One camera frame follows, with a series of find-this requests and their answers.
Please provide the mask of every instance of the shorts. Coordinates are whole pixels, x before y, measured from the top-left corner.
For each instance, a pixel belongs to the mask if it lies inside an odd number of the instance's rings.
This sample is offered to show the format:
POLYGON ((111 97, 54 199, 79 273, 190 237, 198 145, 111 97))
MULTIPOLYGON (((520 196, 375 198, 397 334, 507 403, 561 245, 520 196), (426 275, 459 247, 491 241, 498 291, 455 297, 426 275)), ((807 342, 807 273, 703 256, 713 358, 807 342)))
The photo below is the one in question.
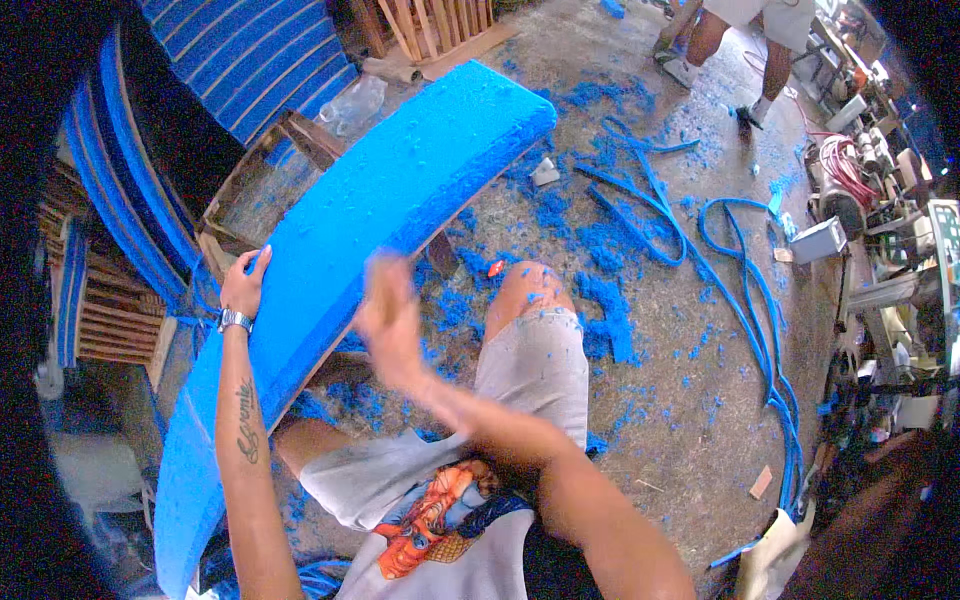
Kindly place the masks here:
MULTIPOLYGON (((587 445, 588 365, 583 329, 565 308, 521 315, 480 351, 473 391, 560 427, 587 445)), ((462 457, 466 438, 427 443, 413 429, 318 457, 300 483, 342 525, 370 531, 407 491, 462 457)))
POLYGON ((731 27, 743 27, 763 11, 763 34, 798 54, 806 52, 813 0, 704 0, 704 10, 731 27))

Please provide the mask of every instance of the hand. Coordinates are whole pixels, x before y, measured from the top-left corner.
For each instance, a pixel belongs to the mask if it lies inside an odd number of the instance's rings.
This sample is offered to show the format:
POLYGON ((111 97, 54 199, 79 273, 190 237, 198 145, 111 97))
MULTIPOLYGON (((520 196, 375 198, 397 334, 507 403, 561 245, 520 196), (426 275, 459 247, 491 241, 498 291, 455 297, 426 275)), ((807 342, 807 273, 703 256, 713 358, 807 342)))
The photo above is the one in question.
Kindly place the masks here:
POLYGON ((420 306, 406 260, 379 255, 368 262, 364 300, 355 322, 380 381, 413 393, 426 369, 420 358, 420 306))
POLYGON ((224 276, 224 286, 220 289, 220 307, 235 310, 251 319, 256 317, 260 309, 260 286, 263 284, 263 274, 270 265, 270 258, 274 250, 268 245, 263 250, 251 250, 240 254, 233 263, 227 275, 224 276), (259 255, 253 272, 249 275, 244 271, 247 265, 259 255))

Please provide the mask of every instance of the sneaker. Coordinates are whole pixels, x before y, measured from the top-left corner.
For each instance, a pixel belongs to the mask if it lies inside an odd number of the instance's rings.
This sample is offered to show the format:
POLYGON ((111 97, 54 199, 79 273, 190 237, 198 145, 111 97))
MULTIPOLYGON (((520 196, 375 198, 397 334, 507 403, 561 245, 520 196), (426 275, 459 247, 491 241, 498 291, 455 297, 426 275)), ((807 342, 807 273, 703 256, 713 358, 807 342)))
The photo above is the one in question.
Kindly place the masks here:
POLYGON ((678 84, 687 89, 693 87, 693 82, 697 81, 697 73, 690 69, 690 65, 686 63, 686 60, 679 57, 661 62, 660 67, 667 75, 677 80, 678 84))
POLYGON ((753 125, 757 129, 763 131, 763 126, 757 122, 754 116, 750 113, 750 107, 740 107, 736 110, 736 120, 740 123, 741 126, 753 125))

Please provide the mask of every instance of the plastic bag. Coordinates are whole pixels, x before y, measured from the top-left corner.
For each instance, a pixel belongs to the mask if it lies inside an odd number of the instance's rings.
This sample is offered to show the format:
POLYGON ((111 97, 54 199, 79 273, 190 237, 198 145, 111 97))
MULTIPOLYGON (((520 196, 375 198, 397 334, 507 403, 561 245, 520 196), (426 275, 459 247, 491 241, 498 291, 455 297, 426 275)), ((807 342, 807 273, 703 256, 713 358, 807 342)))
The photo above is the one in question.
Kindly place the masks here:
POLYGON ((320 118, 337 135, 355 132, 383 105, 387 82, 373 75, 363 75, 360 81, 320 109, 320 118))

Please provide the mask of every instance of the orange graphic print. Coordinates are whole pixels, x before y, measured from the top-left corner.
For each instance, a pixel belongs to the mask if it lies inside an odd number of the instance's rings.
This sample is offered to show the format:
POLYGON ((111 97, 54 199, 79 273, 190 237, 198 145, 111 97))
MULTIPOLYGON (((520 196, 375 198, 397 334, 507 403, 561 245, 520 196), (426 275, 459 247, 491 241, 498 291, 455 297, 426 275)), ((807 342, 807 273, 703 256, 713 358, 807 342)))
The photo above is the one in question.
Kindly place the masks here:
POLYGON ((373 528, 387 539, 387 549, 377 559, 383 577, 408 575, 499 486, 499 479, 486 463, 465 460, 438 468, 433 479, 406 493, 373 528))

